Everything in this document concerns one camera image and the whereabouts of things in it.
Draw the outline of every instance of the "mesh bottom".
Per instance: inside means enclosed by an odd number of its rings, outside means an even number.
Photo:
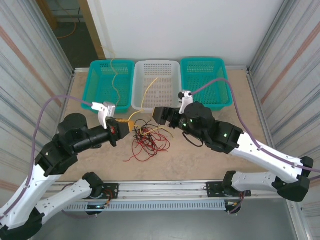
[[[196,91],[217,78],[227,79],[225,64],[220,58],[192,57],[181,60],[182,87],[184,90]],[[204,104],[213,111],[219,111],[232,104],[228,85],[219,81],[208,86],[193,96],[194,101]]]
[[[143,94],[145,94],[154,78],[145,78],[143,81]],[[170,107],[173,104],[173,88],[171,77],[159,78],[146,93],[143,108]]]

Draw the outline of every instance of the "tangled wires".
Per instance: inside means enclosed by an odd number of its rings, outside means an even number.
[[[143,121],[144,125],[138,127],[136,123],[139,121]],[[129,162],[132,158],[137,159],[139,162],[146,162],[150,158],[156,156],[158,152],[167,152],[170,148],[170,141],[166,136],[160,133],[160,130],[169,134],[171,133],[161,127],[151,124],[150,122],[151,121],[146,122],[145,120],[139,119],[134,123],[134,140],[131,146],[133,156],[124,162]],[[143,152],[146,153],[147,158],[141,160],[138,158],[138,155]]]

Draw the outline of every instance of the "wooden table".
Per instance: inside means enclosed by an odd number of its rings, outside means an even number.
[[[265,137],[258,118],[257,110],[244,70],[227,71],[228,78],[234,89],[238,107],[244,122],[253,135],[262,143]],[[87,72],[78,72],[75,76],[71,96],[82,98]],[[134,109],[127,114],[118,114],[117,118],[128,118]],[[66,115],[81,113],[86,116],[88,127],[99,125],[96,114],[81,108],[81,104],[70,100]],[[234,105],[225,107],[221,111],[213,112],[216,120],[230,122],[242,127]],[[136,114],[132,119],[151,120],[151,114]],[[132,158],[131,133],[117,142],[117,147],[105,143],[100,149],[90,149],[78,155],[78,162],[68,169],[60,181],[77,181],[87,172],[95,172],[104,181],[173,181],[173,180],[207,180],[223,179],[226,171],[263,172],[264,169],[239,157],[217,153],[209,148],[194,147],[182,136],[180,129],[170,129],[174,138],[167,134],[171,147],[168,152],[160,152],[146,162],[139,162]]]

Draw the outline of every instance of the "floor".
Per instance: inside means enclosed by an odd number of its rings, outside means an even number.
[[[265,137],[256,111],[250,87],[244,70],[229,70],[228,78],[234,88],[239,111],[253,135],[265,143]],[[82,98],[87,72],[78,72],[75,76],[71,96]],[[126,118],[133,113],[130,109],[127,114],[116,115],[117,118]],[[69,101],[66,114],[82,113],[86,116],[88,127],[99,125],[97,115],[84,110],[75,101]],[[234,105],[223,110],[213,112],[213,116],[220,121],[228,121],[241,127]],[[151,114],[136,114],[133,120],[143,118],[152,120]],[[105,143],[100,149],[90,149],[78,155],[78,162],[71,166],[61,177],[60,181],[77,181],[87,172],[95,172],[104,181],[173,181],[173,180],[208,180],[223,179],[226,171],[263,172],[264,169],[239,157],[217,153],[207,147],[193,147],[182,136],[179,129],[170,129],[174,138],[168,138],[171,148],[168,152],[160,152],[146,162],[132,157],[132,133],[117,142],[117,147]]]
[[[73,219],[58,213],[34,240],[297,240],[282,198],[247,199],[237,215],[217,210],[104,212]]]
[[[58,28],[53,32],[56,37],[62,37],[70,34],[74,27],[73,22],[58,22]],[[93,61],[98,60],[85,22],[76,23],[75,32],[71,36],[59,38],[58,41],[74,69],[89,68]]]

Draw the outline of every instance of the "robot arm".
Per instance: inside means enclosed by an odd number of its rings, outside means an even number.
[[[223,191],[237,196],[247,190],[277,192],[281,197],[301,202],[306,196],[310,171],[297,166],[312,168],[313,160],[283,154],[260,142],[257,148],[250,135],[231,123],[215,120],[209,108],[193,102],[189,91],[179,94],[181,108],[156,107],[153,119],[160,125],[169,122],[170,128],[179,128],[183,136],[191,135],[215,152],[231,154],[253,162],[269,172],[242,173],[228,171],[222,182]],[[282,158],[290,164],[277,159]]]
[[[130,133],[128,123],[117,122],[113,118],[106,120],[106,117],[114,114],[112,106],[98,104],[93,105],[92,108],[94,107],[102,112],[98,115],[101,125],[88,129],[85,116],[79,113],[70,114],[58,125],[58,134],[35,158],[31,181],[23,197],[9,213],[4,214],[26,188],[27,180],[0,209],[0,223],[3,226],[0,230],[2,240],[28,239],[40,230],[42,224],[70,203],[101,194],[103,181],[91,172],[84,175],[73,186],[41,200],[49,187],[78,161],[79,153],[99,148],[105,142],[110,142],[113,147],[116,147],[116,142]]]

